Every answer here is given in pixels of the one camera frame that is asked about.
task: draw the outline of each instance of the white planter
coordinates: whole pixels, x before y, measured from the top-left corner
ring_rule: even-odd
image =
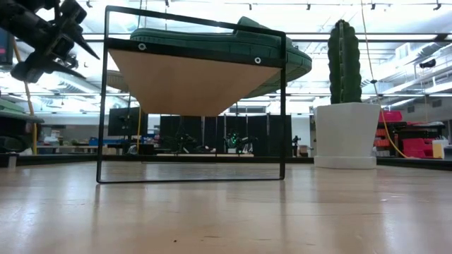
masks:
[[[316,167],[331,169],[374,169],[371,156],[380,106],[344,103],[316,109]]]

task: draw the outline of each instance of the artificial cactus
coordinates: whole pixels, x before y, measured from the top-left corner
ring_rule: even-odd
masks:
[[[361,102],[358,44],[355,29],[339,20],[328,40],[331,104]]]

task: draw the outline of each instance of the robotic arm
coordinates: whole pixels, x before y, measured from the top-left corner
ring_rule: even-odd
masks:
[[[45,21],[35,13],[54,8],[55,19]],[[68,68],[77,66],[69,52],[77,43],[95,58],[97,54],[83,39],[80,24],[86,11],[76,0],[0,0],[0,28],[10,32],[33,47],[34,52],[11,70],[11,75],[22,81],[36,83],[43,73],[59,71],[84,78]]]

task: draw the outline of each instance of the green cushion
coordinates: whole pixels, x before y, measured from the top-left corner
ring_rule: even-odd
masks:
[[[247,17],[241,17],[238,24],[266,28]],[[151,28],[139,28],[135,30],[131,34],[130,40],[269,58],[279,58],[281,41],[280,37],[277,36],[262,35],[241,30],[234,30],[232,34],[212,34],[174,32]],[[287,38],[286,42],[286,79],[287,82],[290,82],[308,73],[311,70],[312,60],[308,55],[294,48],[290,38]],[[277,74],[250,92],[246,98],[266,95],[279,89],[280,74]]]

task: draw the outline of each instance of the black stand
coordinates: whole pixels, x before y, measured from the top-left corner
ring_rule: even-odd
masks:
[[[119,13],[127,13],[136,16],[145,16],[152,18],[161,18],[165,20],[175,20],[179,22],[185,23],[194,23],[199,25],[208,25],[219,28],[227,28],[231,30],[243,30],[247,32],[255,32],[258,34],[264,35],[273,35],[276,37],[280,37],[281,45],[280,45],[280,58],[266,58],[260,57],[261,61],[259,63],[255,62],[255,56],[249,56],[244,54],[230,54],[226,52],[216,52],[211,50],[204,49],[187,49],[185,47],[176,47],[162,44],[153,44],[153,43],[145,43],[145,42],[137,42],[131,40],[120,40],[109,37],[109,15],[111,12],[119,12]],[[238,64],[249,64],[255,66],[268,66],[268,67],[276,67],[279,68],[280,71],[280,89],[281,89],[281,124],[282,124],[282,139],[280,141],[281,145],[281,153],[279,158],[279,177],[270,179],[270,178],[259,178],[259,179],[180,179],[180,180],[143,180],[143,181],[104,181],[102,180],[102,160],[104,159],[104,155],[102,154],[103,141],[104,141],[104,119],[105,119],[105,97],[107,93],[107,60],[108,60],[108,49],[118,49],[122,51],[129,52],[140,52],[141,54],[161,54],[161,55],[171,55],[171,56],[180,56],[187,58],[195,58],[195,59],[208,59],[214,61],[223,61],[223,62],[232,62]],[[213,20],[205,20],[201,18],[192,18],[187,16],[179,16],[168,13],[159,13],[155,11],[145,11],[134,8],[126,8],[126,7],[118,7],[118,6],[107,6],[105,9],[105,36],[104,36],[104,52],[103,52],[103,65],[102,65],[102,90],[101,90],[101,99],[100,99],[100,122],[99,122],[99,144],[97,149],[97,173],[96,173],[96,181],[98,183],[161,183],[161,182],[187,182],[187,181],[255,181],[255,180],[283,180],[285,178],[285,136],[287,135],[287,126],[285,121],[285,86],[286,86],[286,62],[287,62],[287,53],[286,53],[286,34],[285,32],[275,31],[270,29],[263,28],[254,28],[249,26],[217,22]],[[143,156],[136,157],[126,157],[124,160],[127,161],[137,161],[142,162],[146,160]],[[199,157],[199,162],[204,162],[202,157]]]

